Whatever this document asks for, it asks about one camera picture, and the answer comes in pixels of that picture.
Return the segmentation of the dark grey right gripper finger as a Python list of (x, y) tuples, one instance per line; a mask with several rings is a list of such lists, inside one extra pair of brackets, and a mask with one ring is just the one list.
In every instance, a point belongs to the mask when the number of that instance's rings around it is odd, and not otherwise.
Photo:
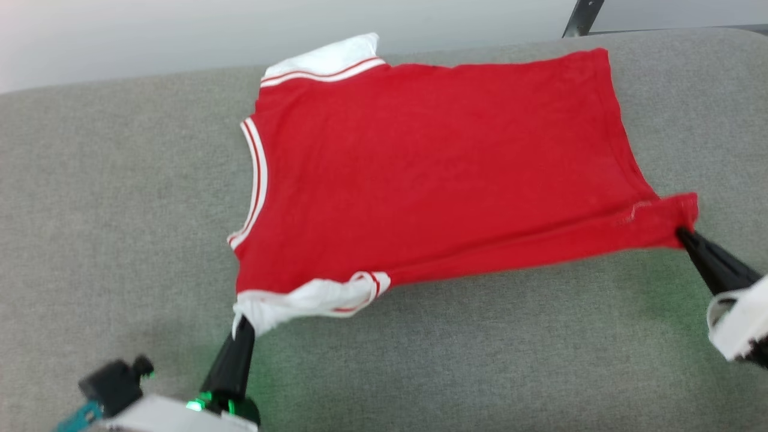
[(739, 260), (698, 232), (678, 230), (677, 238), (713, 295), (739, 287)]
[(684, 229), (684, 248), (708, 286), (751, 286), (762, 278), (746, 263), (698, 232)]

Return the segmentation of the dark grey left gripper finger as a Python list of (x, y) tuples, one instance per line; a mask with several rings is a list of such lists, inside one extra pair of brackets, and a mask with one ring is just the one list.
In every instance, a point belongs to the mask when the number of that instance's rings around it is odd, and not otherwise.
[(251, 323), (242, 317), (233, 337), (233, 398), (236, 400), (246, 397), (254, 342), (255, 330)]
[(244, 398), (244, 318), (230, 331), (201, 385), (202, 393), (212, 399), (241, 400)]

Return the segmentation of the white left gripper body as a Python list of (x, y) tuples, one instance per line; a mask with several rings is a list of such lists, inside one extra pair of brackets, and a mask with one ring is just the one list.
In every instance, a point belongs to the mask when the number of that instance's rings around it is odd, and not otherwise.
[(99, 397), (99, 424), (110, 431), (261, 431), (248, 399), (203, 392), (189, 401), (158, 394)]

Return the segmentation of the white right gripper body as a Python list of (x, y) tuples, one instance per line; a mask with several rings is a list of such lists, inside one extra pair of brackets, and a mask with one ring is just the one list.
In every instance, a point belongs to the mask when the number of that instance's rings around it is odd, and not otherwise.
[(715, 295), (707, 308), (709, 341), (729, 362), (767, 367), (767, 276)]

